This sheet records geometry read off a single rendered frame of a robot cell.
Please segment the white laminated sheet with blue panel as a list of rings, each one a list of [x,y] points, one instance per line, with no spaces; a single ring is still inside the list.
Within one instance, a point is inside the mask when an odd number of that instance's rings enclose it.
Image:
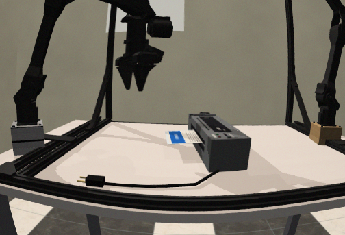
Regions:
[[[194,130],[165,131],[167,144],[202,143]]]

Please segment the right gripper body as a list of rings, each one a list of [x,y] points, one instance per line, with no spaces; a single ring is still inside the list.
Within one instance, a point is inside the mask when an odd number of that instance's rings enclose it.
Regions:
[[[146,36],[143,36],[143,35],[127,36],[126,40],[124,40],[124,44],[126,44],[125,53],[123,54],[123,56],[115,60],[115,66],[132,67],[132,64],[137,64],[137,63],[138,64],[153,64],[153,65],[158,64],[159,56],[157,53],[153,53],[153,52],[139,53],[140,51],[144,51],[146,42],[149,42],[149,39],[146,39]],[[132,59],[132,56],[133,56],[133,59]]]

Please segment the dark grey laminator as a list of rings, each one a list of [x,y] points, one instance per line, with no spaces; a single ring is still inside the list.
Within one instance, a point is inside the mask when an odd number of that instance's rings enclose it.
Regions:
[[[241,171],[248,169],[251,148],[251,138],[220,118],[216,114],[188,114],[188,130],[194,130],[202,143],[193,143],[209,175],[203,179],[188,184],[119,184],[105,182],[105,176],[88,175],[84,178],[86,186],[103,188],[107,186],[122,186],[133,188],[171,188],[197,186],[206,179],[225,171]]]

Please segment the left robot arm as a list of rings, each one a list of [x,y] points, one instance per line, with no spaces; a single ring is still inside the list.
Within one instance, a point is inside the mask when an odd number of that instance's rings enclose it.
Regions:
[[[336,127],[335,115],[336,110],[339,110],[340,105],[335,98],[335,79],[340,63],[342,48],[345,45],[345,6],[342,5],[340,0],[326,0],[326,2],[333,10],[333,18],[329,31],[331,49],[329,52],[329,59],[324,79],[322,83],[317,83],[315,91],[316,101],[320,108],[317,124]],[[340,19],[342,20],[342,23],[339,24]]]

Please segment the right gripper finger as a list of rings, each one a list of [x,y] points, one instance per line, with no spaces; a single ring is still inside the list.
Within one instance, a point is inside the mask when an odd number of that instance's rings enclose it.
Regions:
[[[156,67],[156,65],[153,64],[132,64],[133,74],[139,92],[143,91],[149,71],[154,67]]]
[[[123,83],[125,85],[126,90],[130,90],[131,87],[131,78],[133,74],[132,67],[129,66],[118,66],[116,67],[118,69],[118,72],[120,73],[120,76],[123,80]]]

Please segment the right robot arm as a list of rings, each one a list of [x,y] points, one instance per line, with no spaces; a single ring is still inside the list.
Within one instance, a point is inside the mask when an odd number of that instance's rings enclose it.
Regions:
[[[34,46],[30,65],[21,82],[20,90],[14,95],[17,126],[37,125],[38,107],[36,98],[44,88],[47,75],[43,75],[43,64],[55,22],[67,4],[74,0],[45,0],[44,16]],[[149,0],[99,0],[117,6],[127,15],[121,23],[127,23],[127,36],[143,35],[170,38],[173,24],[169,16],[156,16]],[[148,19],[148,20],[147,20]],[[41,90],[40,90],[41,89]],[[33,98],[31,98],[33,97]]]

